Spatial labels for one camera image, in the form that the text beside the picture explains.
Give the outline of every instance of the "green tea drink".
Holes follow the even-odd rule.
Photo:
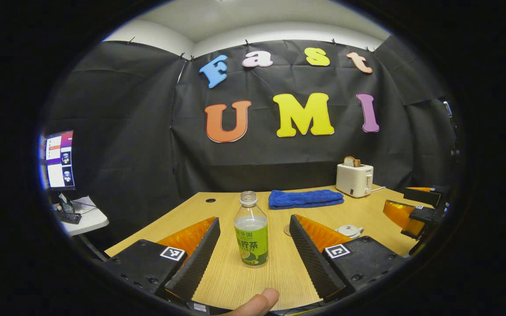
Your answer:
[[[267,216],[257,206],[257,195],[252,191],[241,193],[241,207],[233,218],[239,256],[249,268],[267,264],[269,239]]]

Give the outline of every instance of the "bottle label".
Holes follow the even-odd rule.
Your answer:
[[[269,254],[268,225],[260,230],[239,230],[235,228],[241,260],[248,266],[260,266],[267,262]]]

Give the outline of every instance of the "computer screen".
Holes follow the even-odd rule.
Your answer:
[[[45,176],[50,190],[74,190],[72,140],[74,132],[54,133],[44,138]]]

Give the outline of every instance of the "folded towel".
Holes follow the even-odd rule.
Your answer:
[[[282,192],[273,190],[269,195],[269,207],[273,210],[285,208],[317,208],[341,204],[345,200],[343,194],[331,190],[315,190],[309,192]]]

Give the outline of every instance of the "white wall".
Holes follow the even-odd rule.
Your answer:
[[[322,40],[347,44],[359,48],[378,48],[383,40],[368,36],[354,30],[340,28],[339,26],[309,23],[309,22],[278,22],[266,23],[245,28],[238,28],[216,36],[209,37],[201,42],[194,43],[184,35],[154,22],[133,20],[118,28],[105,40],[129,41],[147,44],[162,48],[163,50],[190,59],[191,55],[198,57],[216,50],[266,40]]]
[[[378,48],[383,40],[339,26],[309,22],[277,22],[247,26],[212,36],[195,44],[191,55],[197,57],[222,48],[266,40],[321,40],[359,48]]]
[[[132,40],[134,43],[155,46],[177,55],[185,52],[184,57],[187,59],[191,59],[189,55],[195,45],[195,42],[170,28],[141,20],[132,20],[120,26],[103,41],[123,40],[128,42],[134,36],[135,38]]]

